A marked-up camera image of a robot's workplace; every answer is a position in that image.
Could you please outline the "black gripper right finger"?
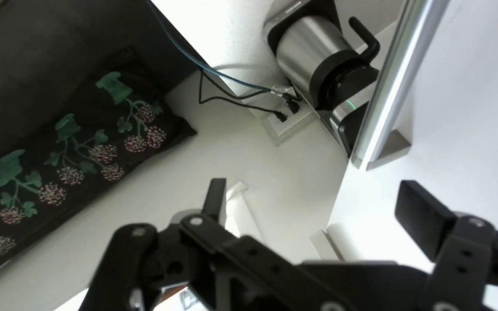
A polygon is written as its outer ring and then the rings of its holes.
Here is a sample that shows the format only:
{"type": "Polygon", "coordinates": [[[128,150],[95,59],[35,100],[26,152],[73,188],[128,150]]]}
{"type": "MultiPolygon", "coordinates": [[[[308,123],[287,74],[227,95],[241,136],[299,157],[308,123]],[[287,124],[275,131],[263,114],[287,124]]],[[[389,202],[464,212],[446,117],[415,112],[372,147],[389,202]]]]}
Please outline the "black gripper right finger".
{"type": "Polygon", "coordinates": [[[434,264],[420,292],[422,311],[488,311],[488,285],[498,287],[498,230],[488,219],[455,212],[415,180],[400,183],[394,216],[434,264]]]}

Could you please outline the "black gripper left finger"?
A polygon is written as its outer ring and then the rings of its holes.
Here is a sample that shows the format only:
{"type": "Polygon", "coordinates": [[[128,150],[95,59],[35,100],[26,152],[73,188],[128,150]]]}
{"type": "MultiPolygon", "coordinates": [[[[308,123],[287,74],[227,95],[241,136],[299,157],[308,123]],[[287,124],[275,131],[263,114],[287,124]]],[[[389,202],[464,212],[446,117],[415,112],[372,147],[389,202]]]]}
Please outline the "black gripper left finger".
{"type": "Polygon", "coordinates": [[[213,178],[199,211],[166,230],[149,223],[114,231],[80,311],[151,311],[187,285],[215,311],[317,311],[311,280],[251,237],[220,223],[225,178],[213,178]]]}

